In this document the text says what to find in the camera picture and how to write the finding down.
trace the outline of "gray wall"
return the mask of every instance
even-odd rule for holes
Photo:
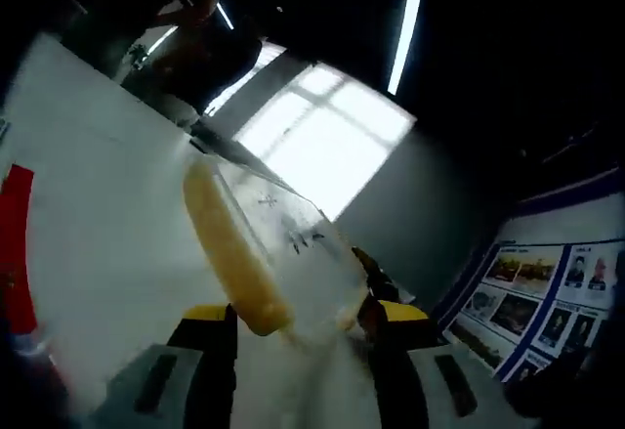
[[[308,65],[281,55],[209,118],[209,127],[234,136]],[[413,130],[336,221],[426,310],[503,218],[488,176],[463,156],[453,158],[435,139]]]

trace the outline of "window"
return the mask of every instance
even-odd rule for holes
[[[234,137],[334,221],[414,119],[338,70],[304,71]]]
[[[265,42],[263,44],[263,49],[261,50],[261,54],[256,60],[256,64],[254,68],[250,70],[247,74],[241,77],[237,82],[230,85],[224,92],[220,94],[215,100],[213,100],[208,107],[204,110],[205,116],[213,116],[215,112],[224,106],[224,104],[232,97],[238,90],[243,87],[247,82],[250,81],[252,77],[256,75],[256,73],[265,67],[267,64],[271,63],[274,59],[284,53],[284,48],[278,45],[274,45],[273,43]]]

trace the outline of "bulletin board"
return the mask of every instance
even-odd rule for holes
[[[502,381],[591,347],[616,285],[623,239],[583,244],[496,245],[479,285],[447,327]]]
[[[496,378],[525,378],[601,335],[625,250],[621,176],[522,205],[440,302],[444,334]]]

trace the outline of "ceiling light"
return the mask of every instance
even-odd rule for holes
[[[397,43],[395,62],[393,64],[393,71],[391,72],[391,79],[389,80],[388,91],[393,95],[397,92],[401,73],[406,64],[408,49],[410,48],[410,41],[412,41],[412,33],[414,32],[414,25],[417,22],[417,12],[419,11],[420,2],[421,0],[406,0],[406,8],[403,11],[403,22],[401,24],[399,42]]]
[[[153,51],[156,48],[158,48],[163,43],[163,41],[167,39],[169,35],[171,35],[173,32],[176,31],[177,28],[178,28],[177,26],[172,26],[169,30],[167,30],[163,36],[157,39],[156,42],[152,46],[149,47],[149,49],[147,50],[147,54],[151,55]]]
[[[222,15],[222,17],[224,18],[224,20],[226,21],[226,24],[228,25],[228,28],[230,30],[234,30],[234,26],[232,25],[232,22],[230,21],[230,19],[226,15],[226,11],[224,11],[224,8],[222,7],[222,5],[219,2],[217,3],[217,9],[219,10],[219,12]]]

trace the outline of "yellow part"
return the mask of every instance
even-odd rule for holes
[[[228,305],[196,305],[185,312],[184,319],[223,322]]]
[[[380,300],[379,302],[384,307],[389,322],[416,322],[428,319],[424,312],[411,305],[396,304],[386,300]]]
[[[236,227],[209,168],[201,161],[189,168],[183,191],[195,233],[241,319],[261,336],[291,323],[285,302]]]

